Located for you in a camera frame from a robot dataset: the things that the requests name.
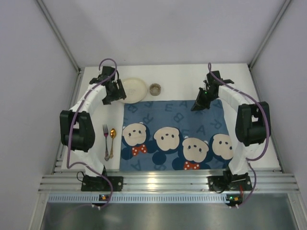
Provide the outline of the cream round plate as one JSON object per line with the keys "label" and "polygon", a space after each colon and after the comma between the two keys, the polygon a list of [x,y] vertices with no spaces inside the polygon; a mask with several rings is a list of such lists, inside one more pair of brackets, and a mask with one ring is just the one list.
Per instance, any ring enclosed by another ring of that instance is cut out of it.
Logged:
{"label": "cream round plate", "polygon": [[147,85],[139,78],[127,78],[122,80],[126,98],[120,99],[125,104],[134,104],[143,100],[147,95]]}

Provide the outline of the blue bear print cloth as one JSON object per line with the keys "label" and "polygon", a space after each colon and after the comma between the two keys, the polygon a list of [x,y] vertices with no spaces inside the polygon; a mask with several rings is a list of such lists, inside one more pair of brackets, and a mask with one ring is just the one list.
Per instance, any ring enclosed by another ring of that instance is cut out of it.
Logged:
{"label": "blue bear print cloth", "polygon": [[221,100],[206,110],[194,102],[147,101],[124,106],[121,171],[223,169],[234,146]]}

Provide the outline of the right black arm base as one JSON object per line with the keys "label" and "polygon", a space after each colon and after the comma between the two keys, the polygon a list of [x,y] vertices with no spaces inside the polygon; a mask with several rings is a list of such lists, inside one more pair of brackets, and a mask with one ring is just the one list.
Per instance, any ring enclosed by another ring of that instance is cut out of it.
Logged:
{"label": "right black arm base", "polygon": [[223,175],[209,176],[208,177],[209,190],[216,193],[225,191],[251,191],[252,184],[248,173],[245,174],[232,174],[226,168]]}

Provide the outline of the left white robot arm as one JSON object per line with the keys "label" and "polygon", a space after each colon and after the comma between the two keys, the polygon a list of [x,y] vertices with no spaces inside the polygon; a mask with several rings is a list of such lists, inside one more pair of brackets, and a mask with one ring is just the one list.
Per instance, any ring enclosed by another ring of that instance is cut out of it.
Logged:
{"label": "left white robot arm", "polygon": [[104,164],[96,153],[91,153],[95,131],[91,116],[99,105],[125,99],[126,94],[119,79],[117,67],[98,68],[98,76],[92,78],[85,93],[69,110],[60,113],[60,140],[67,147],[67,169],[81,165],[85,175],[106,178]]}

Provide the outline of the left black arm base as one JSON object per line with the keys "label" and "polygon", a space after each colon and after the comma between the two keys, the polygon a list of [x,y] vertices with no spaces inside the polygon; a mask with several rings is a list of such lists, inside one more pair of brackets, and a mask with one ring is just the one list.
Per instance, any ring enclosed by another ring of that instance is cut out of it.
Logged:
{"label": "left black arm base", "polygon": [[[120,192],[123,188],[123,180],[122,176],[108,176],[107,179],[110,181],[113,191]],[[107,182],[106,179],[102,177],[92,177],[85,175],[82,180],[81,186],[82,192],[110,192],[111,186]]]}

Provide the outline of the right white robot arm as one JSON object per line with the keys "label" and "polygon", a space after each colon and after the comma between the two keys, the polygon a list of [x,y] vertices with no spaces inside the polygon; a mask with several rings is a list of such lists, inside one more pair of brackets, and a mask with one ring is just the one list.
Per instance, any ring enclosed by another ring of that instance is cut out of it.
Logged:
{"label": "right white robot arm", "polygon": [[266,153],[271,136],[270,108],[252,96],[236,89],[230,79],[222,79],[219,71],[210,70],[199,88],[191,111],[209,109],[216,99],[224,100],[236,112],[235,134],[238,145],[226,170],[232,176],[248,172],[249,163],[260,160]]}

